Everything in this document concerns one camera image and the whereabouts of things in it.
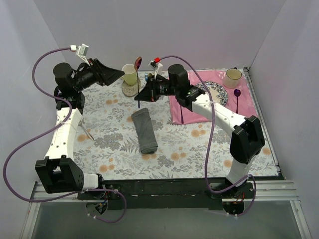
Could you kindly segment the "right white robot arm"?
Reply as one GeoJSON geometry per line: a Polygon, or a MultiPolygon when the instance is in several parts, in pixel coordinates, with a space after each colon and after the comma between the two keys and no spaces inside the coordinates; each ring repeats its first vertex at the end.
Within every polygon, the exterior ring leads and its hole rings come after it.
{"type": "Polygon", "coordinates": [[[156,102],[160,96],[175,96],[181,107],[207,118],[213,126],[217,125],[231,137],[233,160],[230,172],[224,184],[208,189],[212,194],[226,192],[231,198],[239,197],[251,177],[251,165],[265,145],[260,120],[256,116],[247,118],[239,115],[213,102],[210,91],[192,85],[187,71],[180,64],[169,66],[167,79],[158,74],[148,74],[146,85],[134,99],[156,102]]]}

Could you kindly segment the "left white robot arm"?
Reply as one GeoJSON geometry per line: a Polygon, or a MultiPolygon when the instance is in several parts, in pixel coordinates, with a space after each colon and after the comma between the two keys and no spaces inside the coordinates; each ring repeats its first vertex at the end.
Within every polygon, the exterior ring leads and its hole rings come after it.
{"type": "Polygon", "coordinates": [[[109,86],[124,75],[121,70],[109,68],[98,59],[89,59],[74,70],[68,63],[53,68],[57,87],[57,122],[50,147],[35,170],[47,193],[89,190],[95,199],[105,196],[106,187],[100,174],[86,174],[74,162],[74,142],[82,119],[85,97],[82,91],[93,84],[109,86]]]}

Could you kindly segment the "grey cloth napkin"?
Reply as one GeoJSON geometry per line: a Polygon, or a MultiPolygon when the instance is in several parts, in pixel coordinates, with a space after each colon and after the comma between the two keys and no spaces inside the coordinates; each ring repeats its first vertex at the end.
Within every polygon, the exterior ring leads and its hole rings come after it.
{"type": "Polygon", "coordinates": [[[138,110],[131,115],[138,136],[140,152],[154,154],[158,149],[152,120],[147,108],[138,110]]]}

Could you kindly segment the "gold spoon purple handle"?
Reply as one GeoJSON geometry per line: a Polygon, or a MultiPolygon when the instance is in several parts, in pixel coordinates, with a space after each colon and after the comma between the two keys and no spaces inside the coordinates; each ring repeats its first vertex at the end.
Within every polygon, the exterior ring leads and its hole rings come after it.
{"type": "Polygon", "coordinates": [[[138,94],[140,92],[140,84],[139,84],[139,75],[138,75],[138,70],[140,68],[142,64],[142,57],[138,57],[136,60],[135,60],[135,63],[134,63],[134,69],[135,69],[135,72],[136,72],[136,77],[137,77],[137,91],[138,91],[138,94]]]}

